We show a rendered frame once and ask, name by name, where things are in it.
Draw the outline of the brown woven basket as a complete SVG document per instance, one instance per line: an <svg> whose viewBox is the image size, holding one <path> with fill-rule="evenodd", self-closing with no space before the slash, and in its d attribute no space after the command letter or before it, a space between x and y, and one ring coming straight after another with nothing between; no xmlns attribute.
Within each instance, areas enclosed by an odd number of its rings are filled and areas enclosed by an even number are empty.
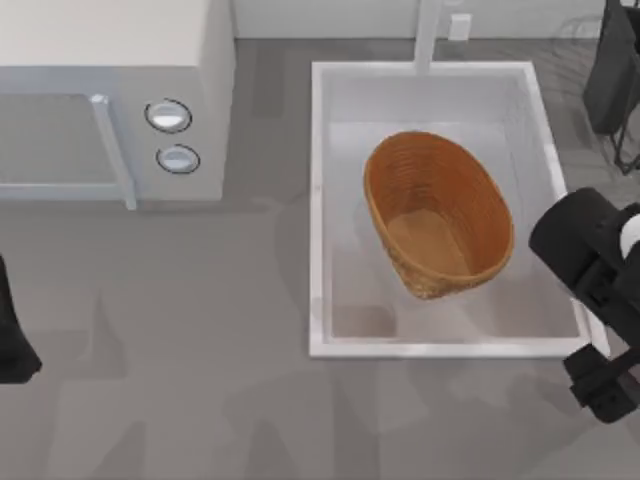
<svg viewBox="0 0 640 480"><path fill-rule="evenodd" d="M420 300L479 287L508 264L511 211L485 167L434 133L382 140L363 171L368 213L396 275Z"/></svg>

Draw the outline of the white sink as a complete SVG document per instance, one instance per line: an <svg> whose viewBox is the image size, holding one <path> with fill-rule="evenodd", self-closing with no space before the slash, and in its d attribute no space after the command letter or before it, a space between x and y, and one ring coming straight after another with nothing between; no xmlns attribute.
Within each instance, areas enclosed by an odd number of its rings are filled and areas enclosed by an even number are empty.
<svg viewBox="0 0 640 480"><path fill-rule="evenodd" d="M504 195L515 249L491 282L422 301L403 286L364 197L364 165L401 131L466 148ZM314 357L563 358L610 350L604 326L528 246L566 193L533 65L524 61L312 66L309 352Z"/></svg>

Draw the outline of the tall white tap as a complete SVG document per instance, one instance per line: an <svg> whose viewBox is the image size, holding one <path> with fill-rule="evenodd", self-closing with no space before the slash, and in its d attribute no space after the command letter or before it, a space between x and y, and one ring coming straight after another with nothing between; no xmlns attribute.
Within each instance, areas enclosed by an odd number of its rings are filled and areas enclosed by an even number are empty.
<svg viewBox="0 0 640 480"><path fill-rule="evenodd" d="M419 0L414 67L417 75L427 75L433 58L441 0Z"/></svg>

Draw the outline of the small microwave knob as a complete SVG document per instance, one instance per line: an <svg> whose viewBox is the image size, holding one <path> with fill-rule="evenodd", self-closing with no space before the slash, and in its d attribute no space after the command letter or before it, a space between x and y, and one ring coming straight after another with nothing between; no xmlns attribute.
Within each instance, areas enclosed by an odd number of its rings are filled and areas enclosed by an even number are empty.
<svg viewBox="0 0 640 480"><path fill-rule="evenodd" d="M201 164L198 153L181 144L159 149L155 154L155 159L164 171L174 175L189 175L195 172Z"/></svg>

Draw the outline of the large microwave knob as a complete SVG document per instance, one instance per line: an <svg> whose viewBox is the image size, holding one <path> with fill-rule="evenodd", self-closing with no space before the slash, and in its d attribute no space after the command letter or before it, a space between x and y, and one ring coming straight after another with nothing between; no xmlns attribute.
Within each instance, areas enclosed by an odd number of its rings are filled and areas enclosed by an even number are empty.
<svg viewBox="0 0 640 480"><path fill-rule="evenodd" d="M166 134L177 134L187 130L193 120L189 108L178 100L165 98L145 106L144 116L155 130Z"/></svg>

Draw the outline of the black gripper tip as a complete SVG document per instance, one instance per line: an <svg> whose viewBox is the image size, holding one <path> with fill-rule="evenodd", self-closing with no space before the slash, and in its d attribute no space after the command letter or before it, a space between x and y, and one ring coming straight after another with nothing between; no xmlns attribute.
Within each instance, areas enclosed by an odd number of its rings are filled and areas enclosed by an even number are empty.
<svg viewBox="0 0 640 480"><path fill-rule="evenodd" d="M0 255L0 385L26 384L41 369L42 361L20 326Z"/></svg>

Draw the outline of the pale microwave oven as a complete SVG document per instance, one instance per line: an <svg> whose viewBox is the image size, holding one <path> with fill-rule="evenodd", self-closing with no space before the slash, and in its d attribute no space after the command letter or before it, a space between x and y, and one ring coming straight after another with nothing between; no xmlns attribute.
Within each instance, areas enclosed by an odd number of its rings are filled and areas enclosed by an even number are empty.
<svg viewBox="0 0 640 480"><path fill-rule="evenodd" d="M236 67L231 0L0 0L0 201L121 201L89 97L111 119L146 201L223 194ZM177 134L144 109L192 113ZM159 149L186 145L200 167L174 175Z"/></svg>

